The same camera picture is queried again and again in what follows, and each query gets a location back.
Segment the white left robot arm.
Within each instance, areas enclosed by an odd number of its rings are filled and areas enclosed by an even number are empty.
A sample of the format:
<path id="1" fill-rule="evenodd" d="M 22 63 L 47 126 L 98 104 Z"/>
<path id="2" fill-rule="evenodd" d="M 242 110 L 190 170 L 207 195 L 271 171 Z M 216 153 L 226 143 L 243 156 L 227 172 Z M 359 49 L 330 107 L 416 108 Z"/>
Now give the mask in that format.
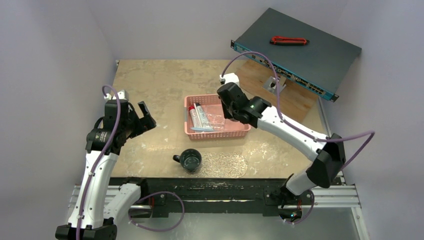
<path id="1" fill-rule="evenodd" d="M 117 223 L 127 216 L 131 204 L 142 205 L 148 201 L 147 180 L 127 177 L 110 201 L 110 206 L 105 204 L 121 148 L 128 139 L 156 127 L 145 102 L 138 102 L 138 106 L 143 114 L 141 118 L 126 99 L 105 103 L 104 116 L 86 137 L 86 164 L 75 207 L 67 224 L 56 228 L 56 239 L 114 240 L 118 233 Z"/>

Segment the dark green mug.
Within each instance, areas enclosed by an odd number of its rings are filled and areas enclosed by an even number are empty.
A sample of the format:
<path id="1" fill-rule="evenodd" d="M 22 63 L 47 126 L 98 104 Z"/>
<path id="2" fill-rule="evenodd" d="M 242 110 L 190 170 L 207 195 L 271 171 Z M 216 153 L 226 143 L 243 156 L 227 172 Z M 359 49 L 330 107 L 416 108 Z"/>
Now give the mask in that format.
<path id="1" fill-rule="evenodd" d="M 173 155 L 172 159 L 189 173 L 196 172 L 202 164 L 201 153 L 193 148 L 184 150 L 180 155 Z"/>

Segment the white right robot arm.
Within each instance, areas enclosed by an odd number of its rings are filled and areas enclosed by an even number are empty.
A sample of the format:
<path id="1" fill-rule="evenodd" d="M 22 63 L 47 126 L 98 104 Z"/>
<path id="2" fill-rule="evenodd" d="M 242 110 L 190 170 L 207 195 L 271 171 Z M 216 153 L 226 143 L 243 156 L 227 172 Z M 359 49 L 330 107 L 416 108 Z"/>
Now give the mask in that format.
<path id="1" fill-rule="evenodd" d="M 233 82 L 217 90 L 224 117 L 271 133 L 300 151 L 310 165 L 291 175 L 280 189 L 281 199 L 292 204 L 314 187 L 329 188 L 346 162 L 341 137 L 333 134 L 314 136 L 313 131 L 289 118 L 280 118 L 278 109 L 261 97 L 249 99 Z"/>

